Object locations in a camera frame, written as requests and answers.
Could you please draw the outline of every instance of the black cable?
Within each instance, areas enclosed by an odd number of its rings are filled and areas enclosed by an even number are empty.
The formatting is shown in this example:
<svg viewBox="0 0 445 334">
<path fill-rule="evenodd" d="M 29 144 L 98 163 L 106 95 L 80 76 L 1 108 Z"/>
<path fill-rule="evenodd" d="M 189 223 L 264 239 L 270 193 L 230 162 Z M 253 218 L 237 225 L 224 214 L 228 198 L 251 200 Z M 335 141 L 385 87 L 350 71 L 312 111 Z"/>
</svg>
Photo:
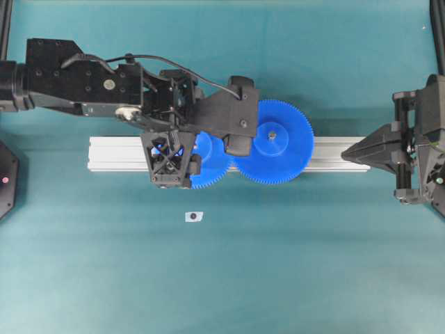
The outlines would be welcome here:
<svg viewBox="0 0 445 334">
<path fill-rule="evenodd" d="M 75 54 L 71 57 L 69 57 L 66 61 L 62 63 L 60 68 L 64 69 L 70 66 L 71 64 L 77 62 L 77 61 L 97 61 L 100 65 L 102 65 L 105 70 L 110 72 L 111 74 L 115 74 L 113 69 L 110 67 L 110 65 L 102 58 L 95 56 L 94 54 Z"/>
<path fill-rule="evenodd" d="M 107 63 L 112 63 L 113 61 L 123 61 L 123 60 L 127 60 L 127 59 L 135 59 L 135 58 L 154 59 L 154 60 L 157 60 L 157 61 L 163 61 L 164 63 L 167 63 L 167 64 L 169 64 L 171 66 L 179 68 L 180 70 L 184 71 L 185 73 L 188 73 L 192 77 L 195 77 L 196 79 L 199 79 L 199 80 L 205 82 L 206 84 L 209 84 L 211 86 L 214 86 L 216 88 L 224 90 L 224 91 L 228 92 L 229 94 L 232 94 L 238 100 L 241 99 L 237 92 L 234 92 L 233 90 L 228 89 L 227 87 L 221 86 L 221 85 L 219 85 L 219 84 L 217 84 L 217 83 L 215 83 L 213 81 L 210 81 L 210 80 L 208 80 L 208 79 L 206 79 L 204 77 L 201 77 L 198 73 L 195 73 L 194 71 L 189 70 L 188 68 L 186 68 L 184 66 L 181 66 L 180 64 L 175 63 L 174 61 L 170 61 L 170 60 L 168 60 L 168 59 L 166 59 L 164 57 L 152 56 L 152 55 L 149 55 L 149 54 L 131 54 L 131 55 L 129 54 L 129 55 L 122 56 L 122 57 L 107 59 L 106 62 Z"/>
</svg>

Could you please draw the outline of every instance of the teal table surface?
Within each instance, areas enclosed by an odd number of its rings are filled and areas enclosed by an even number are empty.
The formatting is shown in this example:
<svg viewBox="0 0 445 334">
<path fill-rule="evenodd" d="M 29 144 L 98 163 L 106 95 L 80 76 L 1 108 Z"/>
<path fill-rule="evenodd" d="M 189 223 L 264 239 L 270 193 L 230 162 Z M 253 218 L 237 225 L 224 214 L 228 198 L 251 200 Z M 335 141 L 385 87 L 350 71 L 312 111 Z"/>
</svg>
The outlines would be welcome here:
<svg viewBox="0 0 445 334">
<path fill-rule="evenodd" d="M 39 37 L 158 54 L 222 84 L 252 77 L 318 136 L 365 136 L 391 122 L 392 93 L 437 71 L 428 2 L 17 0 L 8 57 L 23 62 Z M 263 186 L 231 173 L 163 191 L 145 173 L 88 171 L 89 136 L 138 133 L 44 109 L 0 115 L 22 163 L 0 223 L 0 333 L 444 332 L 444 221 L 398 203 L 393 175 Z M 187 211 L 204 219 L 185 223 Z"/>
</svg>

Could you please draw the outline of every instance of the black mount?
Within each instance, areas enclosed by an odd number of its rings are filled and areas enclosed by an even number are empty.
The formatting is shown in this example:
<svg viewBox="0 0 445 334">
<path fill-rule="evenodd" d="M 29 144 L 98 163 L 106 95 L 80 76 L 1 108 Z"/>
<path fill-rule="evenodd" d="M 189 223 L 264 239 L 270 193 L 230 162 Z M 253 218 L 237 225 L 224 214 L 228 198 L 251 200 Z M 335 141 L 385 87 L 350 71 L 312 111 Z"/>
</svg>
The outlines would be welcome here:
<svg viewBox="0 0 445 334">
<path fill-rule="evenodd" d="M 342 153 L 342 158 L 396 175 L 394 196 L 404 204 L 431 202 L 445 215 L 445 77 L 431 75 L 421 90 L 393 95 L 395 121 Z M 415 125 L 409 126 L 409 112 Z M 419 188 L 411 185 L 413 170 Z"/>
</svg>

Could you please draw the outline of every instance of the screw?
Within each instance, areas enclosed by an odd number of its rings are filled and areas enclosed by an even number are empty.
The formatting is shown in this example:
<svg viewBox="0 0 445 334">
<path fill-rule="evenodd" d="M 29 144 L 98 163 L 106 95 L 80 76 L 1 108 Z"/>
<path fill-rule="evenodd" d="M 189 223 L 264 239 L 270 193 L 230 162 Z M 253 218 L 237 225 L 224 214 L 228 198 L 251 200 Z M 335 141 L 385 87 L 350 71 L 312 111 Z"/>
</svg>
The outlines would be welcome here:
<svg viewBox="0 0 445 334">
<path fill-rule="evenodd" d="M 271 132 L 268 133 L 267 137 L 269 141 L 273 141 L 275 138 L 277 138 L 277 133 L 272 130 Z"/>
<path fill-rule="evenodd" d="M 104 87 L 107 90 L 113 90 L 116 87 L 116 84 L 113 80 L 107 79 L 104 81 Z"/>
</svg>

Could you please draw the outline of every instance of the large blue gear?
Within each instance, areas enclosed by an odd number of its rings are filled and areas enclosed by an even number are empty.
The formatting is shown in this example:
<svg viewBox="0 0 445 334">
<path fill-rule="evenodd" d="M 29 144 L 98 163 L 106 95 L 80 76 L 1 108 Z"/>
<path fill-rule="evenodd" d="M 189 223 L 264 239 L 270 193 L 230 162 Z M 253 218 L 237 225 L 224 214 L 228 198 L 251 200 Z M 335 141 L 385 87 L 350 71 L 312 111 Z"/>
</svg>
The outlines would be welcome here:
<svg viewBox="0 0 445 334">
<path fill-rule="evenodd" d="M 232 164 L 232 157 L 224 153 L 223 141 L 205 132 L 196 136 L 192 153 L 202 158 L 201 173 L 190 176 L 192 189 L 205 188 L 217 182 Z"/>
<path fill-rule="evenodd" d="M 314 150 L 314 133 L 305 115 L 278 100 L 258 106 L 257 136 L 248 157 L 235 157 L 240 172 L 263 184 L 288 182 L 306 168 Z"/>
</svg>

